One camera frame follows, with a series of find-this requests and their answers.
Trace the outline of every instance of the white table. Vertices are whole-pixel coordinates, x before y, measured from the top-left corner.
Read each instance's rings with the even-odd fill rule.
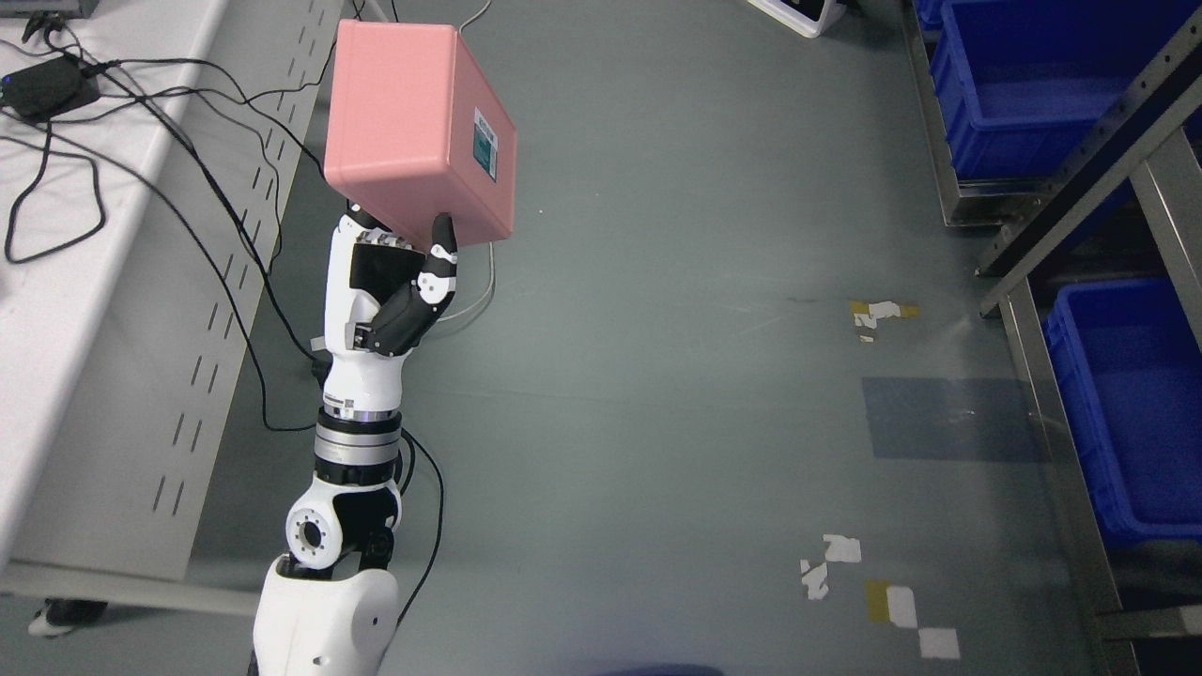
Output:
[[[103,0],[91,19],[71,25],[101,60],[209,59],[256,93],[317,79],[340,6]],[[18,42],[23,25],[0,20],[0,37]],[[43,51],[40,41],[30,45]],[[0,75],[38,60],[0,45]],[[203,66],[130,70],[150,91],[232,91]],[[117,91],[105,83],[102,90]],[[258,105],[303,138],[315,97],[310,87]],[[252,135],[191,99],[161,106],[195,141],[267,259],[276,236],[273,202],[282,210],[299,150],[263,118],[221,106],[268,137],[276,179]],[[67,117],[118,102],[102,100]],[[132,166],[166,192],[224,268],[242,315],[254,319],[262,289],[255,266],[196,165],[161,124],[132,108],[55,130]],[[40,132],[6,118],[0,135],[42,142]],[[65,143],[55,149],[78,152]],[[38,159],[0,143],[5,215]],[[100,164],[105,229],[47,259],[0,263],[0,591],[254,612],[251,594],[179,585],[245,346],[215,274],[178,220],[133,178]],[[87,165],[54,158],[49,167],[22,208],[18,255],[96,220]]]

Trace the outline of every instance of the blue rectangle on floor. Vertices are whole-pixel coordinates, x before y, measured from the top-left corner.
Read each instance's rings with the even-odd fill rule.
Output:
[[[1017,380],[864,378],[873,455],[897,459],[1039,462]]]

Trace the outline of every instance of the robotic hand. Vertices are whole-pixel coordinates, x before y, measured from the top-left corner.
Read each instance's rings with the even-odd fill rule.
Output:
[[[387,571],[400,522],[400,372],[454,296],[451,217],[429,255],[352,204],[334,229],[326,278],[326,349],[309,490],[285,522],[288,552],[267,573],[249,674],[374,676],[400,615]],[[358,573],[334,567],[359,555]]]

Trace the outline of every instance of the wheel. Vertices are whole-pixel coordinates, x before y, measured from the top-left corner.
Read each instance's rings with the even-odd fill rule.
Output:
[[[54,639],[100,619],[108,607],[106,601],[78,599],[46,599],[46,605],[34,613],[29,623],[31,636]]]

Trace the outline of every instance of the white device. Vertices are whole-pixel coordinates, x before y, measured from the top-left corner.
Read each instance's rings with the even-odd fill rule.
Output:
[[[822,35],[846,12],[846,7],[839,0],[748,0],[748,2],[805,37]]]

